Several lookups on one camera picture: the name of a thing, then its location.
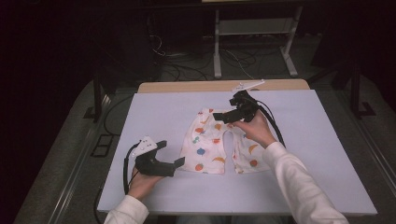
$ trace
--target person's left hand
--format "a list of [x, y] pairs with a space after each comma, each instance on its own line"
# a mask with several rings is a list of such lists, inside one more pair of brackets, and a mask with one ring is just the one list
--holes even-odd
[[128, 195], [141, 202], [146, 196], [149, 195], [155, 184], [163, 179], [163, 176], [142, 175], [140, 173], [135, 175], [136, 173], [137, 169], [134, 167], [134, 171], [132, 173], [134, 179], [132, 180], [131, 187], [129, 187]]

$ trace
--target floor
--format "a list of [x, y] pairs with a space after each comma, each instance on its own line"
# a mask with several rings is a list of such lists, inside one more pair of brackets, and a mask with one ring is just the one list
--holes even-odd
[[[290, 78], [279, 53], [286, 40], [282, 35], [252, 35], [222, 38], [220, 55], [222, 79]], [[311, 66], [320, 36], [297, 36], [290, 56], [299, 72], [298, 78], [308, 79], [322, 68]], [[159, 81], [213, 80], [213, 50], [204, 46], [204, 55], [190, 52], [167, 52]], [[396, 168], [396, 115], [381, 99], [375, 85], [361, 79], [361, 100], [368, 102], [376, 116], [356, 119], [348, 108], [347, 85], [334, 90], [330, 85], [335, 74], [329, 74], [310, 87], [317, 91], [339, 139], [366, 187], [378, 214], [372, 217], [348, 217], [350, 223], [391, 223], [396, 220], [396, 193], [391, 187], [391, 168]], [[129, 103], [136, 88], [120, 88], [103, 101], [104, 114], [98, 122], [84, 119], [93, 106], [92, 84], [77, 98], [51, 152], [37, 177], [16, 223], [95, 223], [103, 222], [106, 214], [95, 212], [100, 189], [106, 180]], [[108, 136], [114, 138], [111, 143]], [[98, 147], [99, 137], [107, 138], [107, 147]], [[385, 161], [378, 161], [378, 151]], [[156, 223], [149, 216], [145, 223]]]

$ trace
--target wooden table edge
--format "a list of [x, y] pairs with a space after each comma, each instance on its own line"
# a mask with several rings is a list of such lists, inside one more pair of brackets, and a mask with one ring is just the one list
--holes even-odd
[[[215, 80], [186, 82], [145, 82], [139, 86], [138, 93], [151, 92], [191, 92], [191, 91], [231, 91], [239, 83], [259, 80]], [[264, 84], [252, 89], [259, 91], [297, 91], [310, 90], [308, 83], [300, 78], [268, 79]]]

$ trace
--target white cloth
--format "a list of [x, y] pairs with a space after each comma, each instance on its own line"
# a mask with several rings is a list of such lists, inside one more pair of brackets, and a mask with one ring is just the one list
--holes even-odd
[[105, 224], [140, 224], [149, 215], [149, 210], [136, 198], [125, 195], [122, 202], [106, 217]]
[[[326, 194], [306, 171], [303, 163], [282, 144], [274, 142], [262, 154], [272, 168], [291, 214], [300, 224], [346, 224], [347, 219], [335, 210]], [[143, 223], [148, 210], [138, 200], [125, 196], [107, 215], [106, 224]]]
[[233, 165], [238, 174], [261, 172], [270, 167], [262, 160], [264, 148], [248, 139], [238, 127], [224, 124], [213, 113], [225, 110], [202, 109], [187, 130], [180, 158], [185, 157], [182, 170], [204, 174], [223, 174], [226, 153], [223, 145], [225, 132], [233, 134]]

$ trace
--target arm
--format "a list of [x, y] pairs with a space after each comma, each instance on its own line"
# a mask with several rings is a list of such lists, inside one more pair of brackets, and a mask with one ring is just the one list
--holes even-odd
[[275, 140], [262, 112], [257, 111], [249, 123], [237, 121], [233, 125], [266, 148], [263, 159], [276, 175], [297, 223], [347, 223], [347, 219], [335, 210], [303, 163]]
[[131, 187], [122, 202], [111, 210], [105, 220], [106, 224], [113, 223], [143, 223], [149, 215], [149, 210], [141, 201], [149, 195], [155, 184], [160, 181], [162, 176], [141, 175], [134, 168]]

